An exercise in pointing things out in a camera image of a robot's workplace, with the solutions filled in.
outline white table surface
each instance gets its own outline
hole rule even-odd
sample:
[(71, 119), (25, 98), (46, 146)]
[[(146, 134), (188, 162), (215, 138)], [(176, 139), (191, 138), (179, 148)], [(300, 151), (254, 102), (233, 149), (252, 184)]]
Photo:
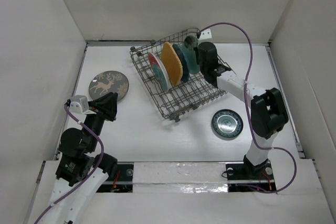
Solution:
[[(238, 75), (244, 76), (249, 60), (248, 46), (216, 46), (219, 55), (229, 62)], [(265, 88), (276, 87), (265, 47), (255, 45), (254, 53), (250, 81)], [(117, 120), (107, 122), (103, 127), (101, 138), (106, 153), (115, 156), (120, 162), (243, 159), (250, 146), (251, 136), (244, 105), (232, 95), (228, 94), (188, 113), (179, 123), (164, 120), (132, 64), (129, 46), (89, 47), (76, 94), (89, 97), (91, 79), (107, 70), (123, 72), (130, 81), (130, 90), (118, 103)], [(238, 112), (245, 124), (241, 135), (232, 141), (217, 138), (210, 127), (213, 114), (224, 108)], [(66, 127), (78, 125), (69, 121)], [(279, 194), (186, 194), (176, 193), (176, 190), (172, 193), (151, 188), (150, 181), (156, 181), (155, 176), (164, 171), (150, 171), (152, 176), (147, 176), (149, 184), (146, 191), (95, 194), (80, 223), (333, 223), (314, 165), (311, 160), (298, 158), (289, 123), (275, 139), (274, 146), (287, 148), (298, 163), (296, 180)], [(272, 151), (269, 157), (277, 188), (280, 188), (292, 176), (292, 161), (282, 152)], [(47, 207), (57, 166), (57, 161), (46, 163), (29, 223), (33, 223)], [(134, 174), (140, 173), (139, 167), (142, 166), (135, 164)]]
[[(218, 54), (235, 72), (245, 77), (249, 48), (245, 44), (216, 44)], [(277, 87), (265, 46), (254, 45), (254, 62), (249, 81), (264, 87)], [(116, 70), (130, 83), (126, 97), (118, 103), (115, 122), (105, 122), (101, 133), (105, 152), (120, 162), (144, 161), (241, 161), (251, 144), (244, 104), (227, 94), (191, 111), (178, 123), (161, 117), (130, 54), (130, 46), (88, 47), (76, 94), (89, 97), (89, 83), (99, 73)], [(236, 111), (244, 121), (240, 136), (231, 141), (219, 139), (211, 129), (211, 119), (220, 109)], [(83, 121), (85, 116), (77, 115)], [(69, 120), (66, 128), (79, 126)], [(298, 158), (294, 133), (288, 123), (274, 141), (274, 146), (287, 148)], [(284, 154), (272, 152), (270, 158)]]

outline wire dish rack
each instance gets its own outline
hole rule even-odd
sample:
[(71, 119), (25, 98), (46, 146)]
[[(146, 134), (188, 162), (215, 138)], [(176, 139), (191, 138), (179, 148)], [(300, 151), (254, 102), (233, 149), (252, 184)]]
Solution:
[[(159, 112), (165, 119), (178, 122), (180, 121), (180, 116), (186, 112), (196, 110), (199, 106), (226, 94), (226, 91), (217, 89), (207, 83), (201, 72), (191, 74), (188, 82), (181, 82), (179, 85), (169, 89), (168, 92), (162, 90), (160, 83), (154, 76), (148, 60), (148, 53), (151, 52), (160, 57), (163, 44), (166, 41), (182, 46), (186, 36), (196, 36), (198, 31), (199, 29), (197, 28), (189, 28), (160, 40), (152, 40), (150, 44), (143, 47), (131, 47), (130, 54), (133, 64)], [(222, 64), (229, 66), (220, 57), (218, 58)]]

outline white enclosure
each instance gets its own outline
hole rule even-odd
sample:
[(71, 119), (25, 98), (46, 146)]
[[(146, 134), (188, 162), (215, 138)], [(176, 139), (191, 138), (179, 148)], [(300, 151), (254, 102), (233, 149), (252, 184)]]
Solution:
[[(160, 39), (190, 27), (230, 21), (253, 42), (267, 42), (288, 0), (64, 0), (85, 39)], [(246, 42), (233, 28), (216, 42)]]
[(85, 41), (63, 0), (0, 0), (0, 219), (22, 223)]
[(334, 217), (335, 41), (335, 0), (293, 0), (271, 44), (303, 150), (316, 161)]

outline plate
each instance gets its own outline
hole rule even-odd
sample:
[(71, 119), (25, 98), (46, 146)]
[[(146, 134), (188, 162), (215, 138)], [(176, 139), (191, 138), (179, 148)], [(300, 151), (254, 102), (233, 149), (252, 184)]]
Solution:
[(181, 50), (180, 46), (178, 44), (173, 44), (173, 48), (175, 50), (175, 53), (177, 54), (178, 58), (180, 59), (180, 62), (182, 64), (183, 74), (181, 81), (187, 82), (189, 81), (189, 69), (187, 62), (185, 61), (186, 56), (184, 55), (184, 52)]
[(237, 137), (243, 130), (243, 121), (233, 110), (219, 110), (211, 120), (215, 132), (225, 138)]
[(118, 93), (118, 101), (123, 99), (128, 92), (129, 82), (127, 77), (118, 71), (106, 71), (94, 77), (89, 85), (89, 95), (95, 100), (103, 95), (113, 92)]
[(168, 73), (167, 73), (163, 63), (161, 62), (161, 60), (158, 57), (156, 57), (151, 52), (148, 53), (148, 59), (149, 59), (149, 62), (151, 64), (154, 76), (159, 81), (162, 90), (164, 92), (168, 92), (170, 81), (169, 81)]

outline purple cable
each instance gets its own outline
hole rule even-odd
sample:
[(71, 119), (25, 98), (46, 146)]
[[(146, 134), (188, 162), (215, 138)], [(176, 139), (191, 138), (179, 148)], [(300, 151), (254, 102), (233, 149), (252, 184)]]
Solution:
[[(77, 123), (79, 122), (79, 120), (73, 115), (71, 114), (71, 112), (68, 110), (68, 106), (64, 105), (64, 109), (67, 112), (67, 114), (74, 119)], [(55, 200), (53, 202), (53, 204), (51, 204), (50, 206), (48, 206), (43, 212), (42, 214), (37, 218), (37, 220), (34, 222), (34, 224), (38, 224), (38, 222), (42, 219), (42, 217), (52, 208), (53, 205), (58, 204), (61, 200), (65, 199), (66, 197), (68, 197), (70, 194), (72, 194), (74, 191), (76, 191), (82, 184), (85, 183), (85, 181), (88, 180), (88, 178), (95, 172), (95, 170), (98, 168), (101, 160), (103, 159), (103, 155), (104, 155), (104, 145), (102, 140), (99, 138), (99, 136), (97, 136), (89, 127), (87, 127), (85, 124), (83, 124), (82, 122), (79, 123), (84, 129), (86, 129), (92, 136), (95, 137), (95, 139), (99, 142), (100, 144), (100, 155), (99, 155), (99, 159), (96, 163), (96, 165), (93, 167), (92, 171), (77, 185), (75, 186), (73, 189), (71, 189), (70, 191), (68, 191), (66, 194), (64, 194), (63, 196), (61, 196), (59, 199)]]
[(291, 159), (293, 160), (293, 163), (294, 163), (294, 174), (292, 176), (292, 179), (285, 186), (283, 186), (282, 188), (280, 188), (279, 190), (265, 191), (264, 189), (262, 189), (261, 187), (258, 187), (258, 186), (252, 186), (252, 185), (247, 185), (247, 184), (238, 184), (238, 185), (247, 186), (247, 187), (250, 187), (251, 189), (252, 188), (259, 189), (259, 191), (257, 191), (257, 192), (262, 193), (262, 194), (278, 193), (278, 192), (280, 192), (282, 190), (285, 190), (287, 187), (289, 187), (293, 183), (293, 181), (294, 181), (294, 179), (296, 177), (296, 174), (297, 174), (297, 164), (296, 164), (295, 158), (294, 158), (294, 156), (288, 150), (286, 150), (284, 148), (281, 148), (281, 147), (269, 147), (269, 148), (267, 147), (267, 148), (265, 148), (265, 147), (261, 147), (257, 143), (256, 137), (254, 135), (253, 127), (252, 127), (252, 120), (251, 120), (250, 111), (248, 109), (248, 100), (247, 100), (247, 79), (248, 79), (248, 76), (250, 74), (251, 67), (252, 67), (252, 61), (253, 61), (252, 43), (251, 43), (251, 40), (250, 40), (249, 36), (247, 35), (247, 33), (241, 27), (239, 27), (239, 26), (237, 26), (237, 25), (235, 25), (233, 23), (229, 23), (229, 22), (214, 23), (212, 25), (209, 25), (209, 26), (205, 27), (204, 29), (202, 29), (199, 32), (201, 33), (201, 32), (203, 32), (206, 29), (209, 29), (211, 27), (218, 26), (218, 25), (228, 25), (228, 26), (233, 26), (233, 27), (236, 27), (237, 29), (239, 29), (241, 32), (243, 32), (243, 34), (247, 38), (247, 41), (248, 41), (248, 44), (249, 44), (249, 47), (250, 47), (250, 63), (248, 65), (248, 69), (247, 69), (247, 72), (246, 72), (246, 75), (245, 75), (244, 102), (245, 102), (245, 109), (246, 109), (246, 113), (247, 113), (247, 120), (248, 120), (248, 124), (249, 124), (249, 127), (250, 127), (250, 131), (251, 131), (251, 135), (252, 135), (252, 139), (253, 139), (254, 144), (257, 146), (257, 148), (259, 148), (261, 150), (264, 150), (264, 151), (268, 151), (268, 150), (271, 150), (271, 149), (284, 151), (284, 152), (286, 152), (291, 157)]

